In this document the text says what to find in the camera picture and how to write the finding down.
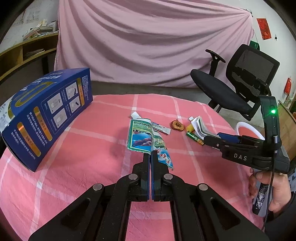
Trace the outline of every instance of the human hand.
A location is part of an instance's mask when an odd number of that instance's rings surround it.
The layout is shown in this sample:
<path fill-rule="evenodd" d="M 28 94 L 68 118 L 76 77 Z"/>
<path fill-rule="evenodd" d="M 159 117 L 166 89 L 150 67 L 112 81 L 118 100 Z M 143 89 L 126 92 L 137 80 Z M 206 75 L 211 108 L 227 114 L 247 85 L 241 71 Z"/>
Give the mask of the human hand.
<path fill-rule="evenodd" d="M 256 173 L 256 177 L 252 168 L 250 169 L 250 172 L 253 174 L 249 178 L 249 192 L 250 197 L 255 198 L 258 193 L 258 188 L 256 187 L 257 180 L 264 184 L 270 184 L 271 172 L 258 172 Z M 272 201 L 269 205 L 269 210 L 272 211 L 274 214 L 277 214 L 291 199 L 291 189 L 288 176 L 275 173 L 272 186 L 273 193 Z"/>

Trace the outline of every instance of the black mesh chair back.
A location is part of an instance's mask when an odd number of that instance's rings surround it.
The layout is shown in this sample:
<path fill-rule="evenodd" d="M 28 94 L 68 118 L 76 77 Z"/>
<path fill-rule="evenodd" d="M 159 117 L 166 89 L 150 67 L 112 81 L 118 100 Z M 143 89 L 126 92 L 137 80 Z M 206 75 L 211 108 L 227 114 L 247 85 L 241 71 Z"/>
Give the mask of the black mesh chair back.
<path fill-rule="evenodd" d="M 241 45 L 229 61 L 226 77 L 236 93 L 246 102 L 256 103 L 259 95 L 268 95 L 267 89 L 280 63 L 269 55 L 248 45 Z"/>

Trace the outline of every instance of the plaid tablecloth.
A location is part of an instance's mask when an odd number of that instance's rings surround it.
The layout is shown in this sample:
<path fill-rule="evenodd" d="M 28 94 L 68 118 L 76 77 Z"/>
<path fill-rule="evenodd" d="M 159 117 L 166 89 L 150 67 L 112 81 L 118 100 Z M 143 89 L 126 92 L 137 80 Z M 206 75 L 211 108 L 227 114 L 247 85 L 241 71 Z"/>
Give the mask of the plaid tablecloth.
<path fill-rule="evenodd" d="M 206 104 L 170 96 L 94 96 L 62 133 L 35 173 L 27 170 L 6 149 L 0 159 L 0 208 L 22 240 L 62 211 L 95 183 L 109 185 L 132 171 L 143 154 L 126 148 L 130 114 L 169 127 L 178 119 L 185 126 L 190 116 L 202 116 L 210 131 L 234 134 L 230 125 Z M 248 196 L 249 168 L 221 158 L 211 147 L 188 138 L 185 131 L 162 134 L 174 164 L 172 174 L 185 182 L 207 183 L 255 225 Z M 132 203 L 126 240 L 173 241 L 168 202 Z"/>

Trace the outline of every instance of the cardboard box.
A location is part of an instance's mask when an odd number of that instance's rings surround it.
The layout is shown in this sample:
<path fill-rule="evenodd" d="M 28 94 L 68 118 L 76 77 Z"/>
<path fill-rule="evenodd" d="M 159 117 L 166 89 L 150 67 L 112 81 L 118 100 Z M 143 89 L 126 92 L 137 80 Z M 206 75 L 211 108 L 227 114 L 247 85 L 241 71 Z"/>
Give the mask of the cardboard box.
<path fill-rule="evenodd" d="M 34 172 L 60 134 L 92 100 L 89 68 L 49 73 L 0 107 L 2 138 L 13 155 Z"/>

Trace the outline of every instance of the green battery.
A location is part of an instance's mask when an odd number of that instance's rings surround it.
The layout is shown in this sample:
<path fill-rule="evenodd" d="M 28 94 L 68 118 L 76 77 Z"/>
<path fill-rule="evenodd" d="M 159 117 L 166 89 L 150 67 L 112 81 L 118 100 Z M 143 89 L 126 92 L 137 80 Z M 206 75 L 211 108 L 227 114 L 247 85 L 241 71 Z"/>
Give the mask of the green battery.
<path fill-rule="evenodd" d="M 198 144 L 202 146 L 205 144 L 202 139 L 198 138 L 196 135 L 192 134 L 189 131 L 186 133 L 186 135 L 189 136 L 192 140 L 195 140 Z"/>

